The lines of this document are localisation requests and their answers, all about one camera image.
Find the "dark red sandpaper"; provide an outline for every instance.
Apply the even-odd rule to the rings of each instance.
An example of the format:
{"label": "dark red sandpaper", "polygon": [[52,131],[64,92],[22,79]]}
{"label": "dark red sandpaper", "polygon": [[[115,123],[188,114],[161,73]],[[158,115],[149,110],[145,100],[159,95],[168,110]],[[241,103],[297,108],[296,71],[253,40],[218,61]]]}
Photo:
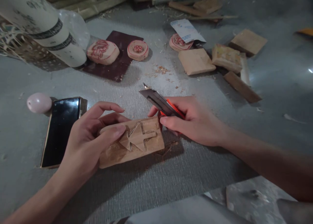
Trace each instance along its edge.
{"label": "dark red sandpaper", "polygon": [[115,45],[117,45],[120,50],[120,54],[114,63],[111,65],[102,65],[90,62],[86,67],[83,68],[82,71],[116,82],[121,82],[123,75],[126,73],[128,66],[133,60],[128,57],[127,47],[133,40],[143,40],[143,38],[128,35],[118,31],[112,31],[106,40],[115,43]]}

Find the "phone screen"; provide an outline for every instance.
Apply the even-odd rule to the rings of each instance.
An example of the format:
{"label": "phone screen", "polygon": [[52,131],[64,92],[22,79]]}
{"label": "phone screen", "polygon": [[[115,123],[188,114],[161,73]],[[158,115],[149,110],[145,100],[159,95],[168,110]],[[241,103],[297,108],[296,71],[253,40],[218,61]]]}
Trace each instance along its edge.
{"label": "phone screen", "polygon": [[53,102],[41,167],[50,167],[61,163],[71,128],[79,118],[80,101],[80,98],[77,97]]}

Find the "orange knife handle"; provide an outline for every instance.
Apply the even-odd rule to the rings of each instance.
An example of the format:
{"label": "orange knife handle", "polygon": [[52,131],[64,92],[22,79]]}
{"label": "orange knife handle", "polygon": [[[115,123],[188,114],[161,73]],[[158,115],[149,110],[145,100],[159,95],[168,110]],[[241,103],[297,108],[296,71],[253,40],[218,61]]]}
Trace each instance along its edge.
{"label": "orange knife handle", "polygon": [[175,107],[175,105],[172,104],[169,99],[167,99],[166,101],[169,103],[169,105],[170,105],[183,119],[185,119],[184,114],[183,114],[177,107]]}

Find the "smartphone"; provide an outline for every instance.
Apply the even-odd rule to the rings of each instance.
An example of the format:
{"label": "smartphone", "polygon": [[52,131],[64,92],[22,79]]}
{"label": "smartphone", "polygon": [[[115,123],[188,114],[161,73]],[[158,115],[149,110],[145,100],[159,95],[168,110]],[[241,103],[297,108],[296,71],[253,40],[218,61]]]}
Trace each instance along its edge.
{"label": "smartphone", "polygon": [[72,126],[86,110],[87,100],[81,97],[53,101],[41,168],[56,168],[60,165]]}

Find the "white cylinder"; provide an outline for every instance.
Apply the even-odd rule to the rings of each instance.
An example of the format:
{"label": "white cylinder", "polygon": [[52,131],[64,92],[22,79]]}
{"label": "white cylinder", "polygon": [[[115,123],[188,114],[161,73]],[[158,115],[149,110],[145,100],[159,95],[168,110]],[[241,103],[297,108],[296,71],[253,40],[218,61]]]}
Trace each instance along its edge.
{"label": "white cylinder", "polygon": [[87,60],[46,0],[0,0],[0,14],[70,67],[79,67]]}

